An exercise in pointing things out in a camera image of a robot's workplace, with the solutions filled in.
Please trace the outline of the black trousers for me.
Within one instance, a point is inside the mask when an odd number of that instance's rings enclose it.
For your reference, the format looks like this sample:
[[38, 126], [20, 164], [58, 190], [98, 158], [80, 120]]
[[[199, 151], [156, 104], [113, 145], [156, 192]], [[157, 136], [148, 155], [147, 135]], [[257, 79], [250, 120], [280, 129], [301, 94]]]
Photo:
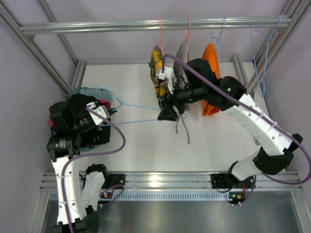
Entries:
[[[87, 96], [84, 94], [73, 94], [67, 102], [73, 107], [74, 113], [80, 115], [87, 113], [86, 105], [90, 102], [98, 101], [100, 105], [105, 105], [108, 110], [111, 109], [111, 102], [105, 100], [103, 97], [96, 99], [94, 96]], [[110, 141], [111, 127], [108, 124], [101, 127], [101, 130], [94, 128], [86, 133], [81, 134], [81, 147], [93, 148], [97, 145], [106, 144]]]

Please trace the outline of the blue hanger with black trousers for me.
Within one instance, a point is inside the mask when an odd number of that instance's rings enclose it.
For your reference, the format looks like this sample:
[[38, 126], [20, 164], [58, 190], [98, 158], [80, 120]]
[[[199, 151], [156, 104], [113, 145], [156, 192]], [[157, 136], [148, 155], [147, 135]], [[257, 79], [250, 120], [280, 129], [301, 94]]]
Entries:
[[[97, 87], [97, 91], [99, 92], [100, 90], [108, 91], [112, 95], [112, 97], [116, 99], [116, 101], [119, 103], [119, 106], [117, 106], [116, 109], [119, 109], [122, 106], [128, 106], [128, 107], [136, 107], [136, 108], [141, 108], [141, 109], [149, 109], [149, 110], [160, 111], [159, 107], [151, 107], [151, 106], [146, 106], [146, 105], [137, 105], [137, 104], [126, 103], [126, 102], [122, 101], [119, 97], [117, 97], [117, 95], [112, 91], [112, 89], [107, 87], [107, 86], [103, 86], [103, 85], [98, 86]], [[117, 123], [117, 125], [140, 123], [140, 122], [148, 122], [148, 121], [156, 121], [156, 119], [129, 121], [129, 122]]]

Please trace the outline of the pink trousers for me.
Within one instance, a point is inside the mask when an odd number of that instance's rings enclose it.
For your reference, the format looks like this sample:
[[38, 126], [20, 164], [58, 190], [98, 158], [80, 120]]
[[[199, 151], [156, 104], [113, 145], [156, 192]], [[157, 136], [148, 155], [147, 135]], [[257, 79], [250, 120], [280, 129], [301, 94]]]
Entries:
[[67, 101], [53, 104], [49, 107], [51, 130], [53, 135], [65, 136], [78, 134], [81, 137], [80, 147], [92, 148], [106, 144], [110, 141], [111, 127], [87, 111], [89, 103], [94, 103], [92, 110], [103, 107], [108, 115], [113, 115], [116, 110], [111, 107], [111, 102], [96, 99], [94, 96], [75, 94]]

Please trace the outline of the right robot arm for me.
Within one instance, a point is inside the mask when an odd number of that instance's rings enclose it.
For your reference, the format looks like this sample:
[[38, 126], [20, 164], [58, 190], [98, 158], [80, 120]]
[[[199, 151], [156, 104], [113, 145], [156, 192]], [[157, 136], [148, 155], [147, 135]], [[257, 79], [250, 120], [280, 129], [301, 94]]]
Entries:
[[240, 123], [259, 142], [260, 149], [231, 165], [226, 179], [232, 183], [260, 173], [272, 177], [290, 165], [294, 151], [301, 147], [301, 135], [281, 129], [236, 78], [218, 79], [207, 60], [197, 58], [183, 63], [177, 59], [176, 62], [188, 79], [184, 87], [176, 87], [177, 76], [171, 67], [160, 66], [155, 73], [155, 82], [164, 87], [159, 96], [159, 121], [178, 121], [186, 105], [205, 100]]

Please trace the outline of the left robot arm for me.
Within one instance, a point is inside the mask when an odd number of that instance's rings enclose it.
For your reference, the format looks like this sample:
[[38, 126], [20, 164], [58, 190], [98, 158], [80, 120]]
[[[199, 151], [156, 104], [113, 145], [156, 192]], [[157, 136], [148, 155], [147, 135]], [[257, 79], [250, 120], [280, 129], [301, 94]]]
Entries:
[[110, 113], [97, 101], [89, 102], [81, 111], [66, 101], [49, 108], [51, 137], [47, 150], [56, 176], [58, 216], [54, 233], [96, 233], [99, 230], [97, 211], [100, 190], [107, 180], [105, 165], [81, 165], [82, 134], [98, 131]]

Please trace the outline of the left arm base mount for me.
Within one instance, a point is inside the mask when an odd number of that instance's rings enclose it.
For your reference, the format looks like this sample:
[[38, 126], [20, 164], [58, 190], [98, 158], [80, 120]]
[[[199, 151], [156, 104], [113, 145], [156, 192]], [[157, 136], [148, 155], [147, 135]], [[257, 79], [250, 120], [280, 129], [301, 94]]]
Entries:
[[125, 174], [111, 174], [102, 186], [98, 203], [110, 205], [121, 197], [125, 191]]

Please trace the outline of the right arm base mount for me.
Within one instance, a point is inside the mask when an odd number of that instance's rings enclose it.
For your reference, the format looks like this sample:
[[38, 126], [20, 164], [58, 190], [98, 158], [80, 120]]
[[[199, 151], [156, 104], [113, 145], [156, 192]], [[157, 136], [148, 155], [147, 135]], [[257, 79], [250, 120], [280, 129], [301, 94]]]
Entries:
[[213, 173], [210, 175], [211, 185], [220, 193], [229, 193], [232, 206], [241, 207], [253, 194], [256, 187], [256, 175], [250, 176], [243, 181], [235, 178], [231, 173]]

